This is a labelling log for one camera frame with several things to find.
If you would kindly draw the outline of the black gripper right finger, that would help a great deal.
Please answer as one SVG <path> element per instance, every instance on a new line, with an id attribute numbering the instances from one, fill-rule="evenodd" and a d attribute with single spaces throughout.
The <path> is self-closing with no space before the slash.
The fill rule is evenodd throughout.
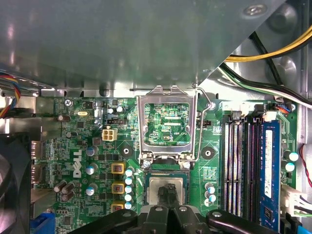
<path id="1" fill-rule="evenodd" d="M 182 234 L 275 234 L 269 228 L 223 210 L 212 210 L 202 217 L 192 206 L 181 205 L 176 186 L 168 185 L 168 202 Z"/>

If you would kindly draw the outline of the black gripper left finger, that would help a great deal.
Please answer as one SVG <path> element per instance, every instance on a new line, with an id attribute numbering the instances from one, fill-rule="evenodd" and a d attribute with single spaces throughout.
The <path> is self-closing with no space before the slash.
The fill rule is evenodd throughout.
<path id="1" fill-rule="evenodd" d="M 157 204 L 140 214 L 121 209 L 71 231 L 72 234 L 165 234 L 168 223 L 168 188 L 160 187 Z"/>

